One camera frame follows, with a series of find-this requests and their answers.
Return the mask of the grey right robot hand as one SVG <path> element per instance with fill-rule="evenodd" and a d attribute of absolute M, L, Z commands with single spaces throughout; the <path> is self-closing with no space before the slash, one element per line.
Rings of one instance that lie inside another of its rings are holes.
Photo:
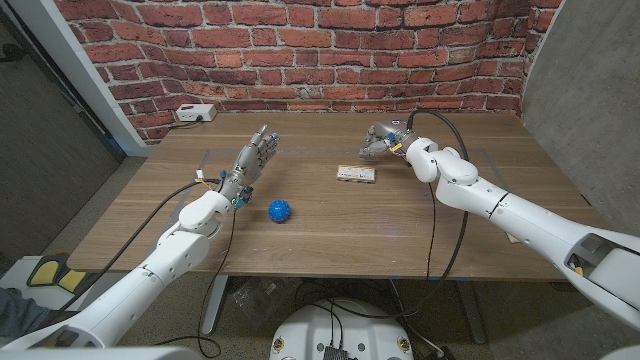
<path fill-rule="evenodd" d="M 374 160 L 377 154 L 391 153 L 406 158 L 409 146 L 418 139 L 416 133 L 401 120 L 375 122 L 367 131 L 359 157 Z"/>

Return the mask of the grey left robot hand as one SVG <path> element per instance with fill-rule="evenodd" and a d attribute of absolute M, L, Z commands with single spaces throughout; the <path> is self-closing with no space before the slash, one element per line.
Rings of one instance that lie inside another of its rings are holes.
<path fill-rule="evenodd" d="M 261 175 L 267 162 L 276 154 L 279 137 L 276 133 L 266 134 L 264 124 L 242 148 L 226 177 L 216 188 L 232 204 L 239 199 L 247 201 L 250 185 Z"/>

